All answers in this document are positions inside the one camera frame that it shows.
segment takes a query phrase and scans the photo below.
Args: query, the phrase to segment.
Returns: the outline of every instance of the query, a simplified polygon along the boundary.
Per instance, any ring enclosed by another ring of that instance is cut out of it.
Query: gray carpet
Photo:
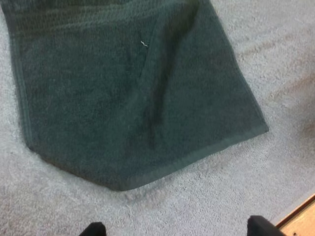
[[[246,235],[315,187],[315,1],[212,0],[270,132],[141,188],[113,192],[24,145],[0,13],[0,235]]]

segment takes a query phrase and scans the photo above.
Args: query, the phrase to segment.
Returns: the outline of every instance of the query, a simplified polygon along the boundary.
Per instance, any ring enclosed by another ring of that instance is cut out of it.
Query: black object
[[[129,190],[268,131],[209,0],[0,4],[25,141],[49,163]]]
[[[91,223],[79,236],[106,236],[106,228],[101,222]]]
[[[262,216],[251,216],[247,223],[247,236],[285,236]]]

